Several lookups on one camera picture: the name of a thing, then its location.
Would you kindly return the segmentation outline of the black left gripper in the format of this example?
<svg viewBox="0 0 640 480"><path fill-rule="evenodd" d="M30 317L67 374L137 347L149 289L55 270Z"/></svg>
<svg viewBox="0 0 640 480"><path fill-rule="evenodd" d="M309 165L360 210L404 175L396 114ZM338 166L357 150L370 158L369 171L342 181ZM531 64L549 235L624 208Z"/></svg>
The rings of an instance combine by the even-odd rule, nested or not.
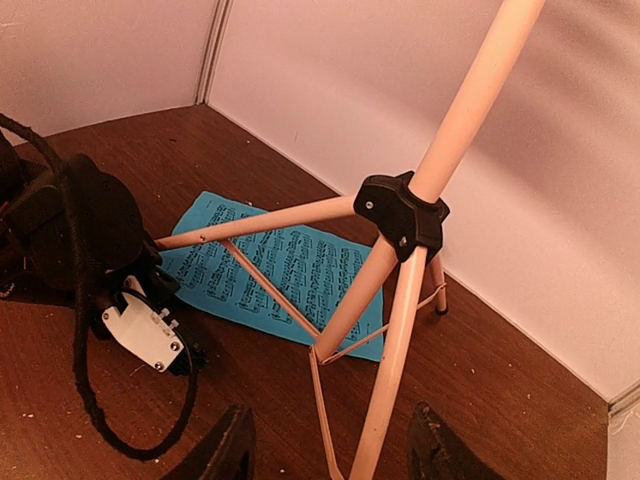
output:
<svg viewBox="0 0 640 480"><path fill-rule="evenodd" d="M144 295L158 311L167 309L169 311L167 323L171 320L178 322L177 332L179 338L184 341L186 349L165 372L173 375L190 375L204 366L206 363L204 348L186 323L181 321L170 307L170 303L175 299L175 294L180 286L171 275L164 271L159 253L150 244L144 245L140 256L133 263L109 272L107 279L111 289L111 303L104 310L120 303L118 294L121 290L132 289ZM102 313L100 323L105 327Z"/></svg>

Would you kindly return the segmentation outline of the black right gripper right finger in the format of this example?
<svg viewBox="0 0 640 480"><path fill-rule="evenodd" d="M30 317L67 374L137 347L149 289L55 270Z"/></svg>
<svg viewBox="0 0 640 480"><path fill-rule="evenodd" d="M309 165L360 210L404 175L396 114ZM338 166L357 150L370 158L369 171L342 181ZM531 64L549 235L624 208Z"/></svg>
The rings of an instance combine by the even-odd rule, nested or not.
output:
<svg viewBox="0 0 640 480"><path fill-rule="evenodd" d="M427 402L414 408L407 432L409 479L503 479Z"/></svg>

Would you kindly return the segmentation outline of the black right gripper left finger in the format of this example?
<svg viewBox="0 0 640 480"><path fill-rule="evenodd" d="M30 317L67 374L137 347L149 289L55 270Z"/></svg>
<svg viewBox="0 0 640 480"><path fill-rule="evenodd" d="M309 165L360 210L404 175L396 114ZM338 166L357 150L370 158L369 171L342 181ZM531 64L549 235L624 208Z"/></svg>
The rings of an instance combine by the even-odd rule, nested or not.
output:
<svg viewBox="0 0 640 480"><path fill-rule="evenodd" d="M253 479L255 462L253 410L245 405L232 405L162 480Z"/></svg>

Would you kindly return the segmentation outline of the blue sheet music paper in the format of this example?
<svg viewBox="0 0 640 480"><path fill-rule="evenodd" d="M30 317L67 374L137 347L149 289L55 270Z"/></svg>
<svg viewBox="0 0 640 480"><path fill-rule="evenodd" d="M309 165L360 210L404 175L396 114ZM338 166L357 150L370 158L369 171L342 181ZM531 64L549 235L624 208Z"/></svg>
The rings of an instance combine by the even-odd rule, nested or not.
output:
<svg viewBox="0 0 640 480"><path fill-rule="evenodd" d="M318 330L327 326L371 251L308 226L233 243ZM178 298L196 309L297 343L313 342L219 243L165 251L162 268L179 282Z"/></svg>

